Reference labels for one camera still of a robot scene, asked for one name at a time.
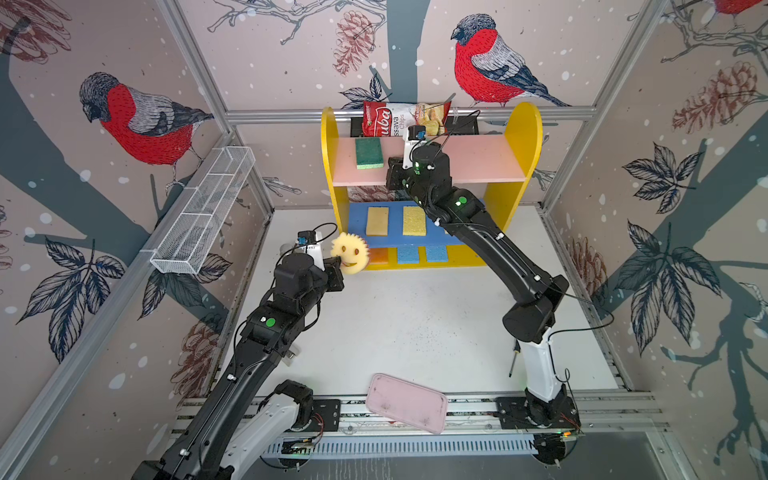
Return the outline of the beige orange-backed sponge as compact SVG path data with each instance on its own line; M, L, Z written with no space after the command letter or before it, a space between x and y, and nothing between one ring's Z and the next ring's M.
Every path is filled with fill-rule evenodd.
M366 235L386 237L389 230L389 208L369 207L367 210Z

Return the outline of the orange rectangular sponge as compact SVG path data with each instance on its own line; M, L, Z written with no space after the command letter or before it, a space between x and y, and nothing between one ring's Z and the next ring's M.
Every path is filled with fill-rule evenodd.
M370 265L386 265L389 263L388 248L373 248L369 250Z

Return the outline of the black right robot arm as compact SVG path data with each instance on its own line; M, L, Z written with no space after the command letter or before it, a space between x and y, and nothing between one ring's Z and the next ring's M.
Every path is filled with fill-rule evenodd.
M567 391L556 378L548 336L569 283L552 276L519 249L471 191L453 185L450 159L436 144L417 147L406 157L388 159L386 187L403 191L436 226L455 237L498 276L515 304L502 317L519 343L527 385L527 417L549 425L567 408Z

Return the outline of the yellow shelf pink blue boards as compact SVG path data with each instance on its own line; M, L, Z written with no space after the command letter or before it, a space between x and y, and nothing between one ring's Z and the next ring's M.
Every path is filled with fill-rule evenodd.
M490 224L504 231L532 180L543 145L540 110L521 103L500 135L447 135L406 146L378 138L384 165L357 165L359 138L339 133L335 114L321 116L321 151L336 223L369 249L340 253L369 271L483 265L447 232L449 224Z

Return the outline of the yellow smiley round sponge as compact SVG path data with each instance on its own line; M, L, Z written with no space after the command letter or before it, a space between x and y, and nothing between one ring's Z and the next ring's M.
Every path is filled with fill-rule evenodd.
M332 242L331 255L339 257L344 275L354 275L369 263L369 248L364 239L351 233L341 233Z

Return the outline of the red chips bag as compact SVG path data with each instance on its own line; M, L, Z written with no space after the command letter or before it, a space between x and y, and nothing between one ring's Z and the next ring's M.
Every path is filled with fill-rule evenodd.
M410 126L421 125L428 137L445 132L451 102L444 103L363 103L365 137L403 137Z

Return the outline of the pink plastic tray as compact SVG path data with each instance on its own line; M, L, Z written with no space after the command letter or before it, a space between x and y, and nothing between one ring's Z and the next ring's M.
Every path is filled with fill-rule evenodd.
M390 375L377 373L372 377L365 405L374 414L431 434L445 429L445 394Z

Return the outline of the dark green scouring sponge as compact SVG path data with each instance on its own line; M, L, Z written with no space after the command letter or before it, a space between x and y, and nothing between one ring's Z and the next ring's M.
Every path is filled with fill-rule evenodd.
M360 137L355 140L355 162L358 170L384 167L381 140L378 137Z

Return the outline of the blue cellulose sponge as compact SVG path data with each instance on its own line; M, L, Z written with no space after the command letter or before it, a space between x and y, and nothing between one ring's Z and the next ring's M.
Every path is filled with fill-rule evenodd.
M428 263L447 263L449 261L446 246L427 246L425 252Z
M419 247L413 245L397 248L397 263L399 265L415 265L420 263Z

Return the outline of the black yellow screwdriver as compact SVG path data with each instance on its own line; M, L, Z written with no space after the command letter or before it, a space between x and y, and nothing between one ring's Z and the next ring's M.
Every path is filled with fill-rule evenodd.
M518 359L520 353L521 353L520 342L519 342L519 340L515 339L514 347L513 347L512 360L511 360L510 368L509 368L509 371L508 371L508 377L509 378L511 378L513 376L513 373L515 371L516 362L517 362L517 359Z

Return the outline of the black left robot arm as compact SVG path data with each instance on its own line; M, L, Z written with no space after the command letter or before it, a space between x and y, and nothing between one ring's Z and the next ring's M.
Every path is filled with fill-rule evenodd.
M273 285L249 314L232 359L189 427L161 459L141 462L134 479L233 479L227 449L247 408L307 328L306 317L328 292L344 288L341 259L317 263L302 251L281 257Z

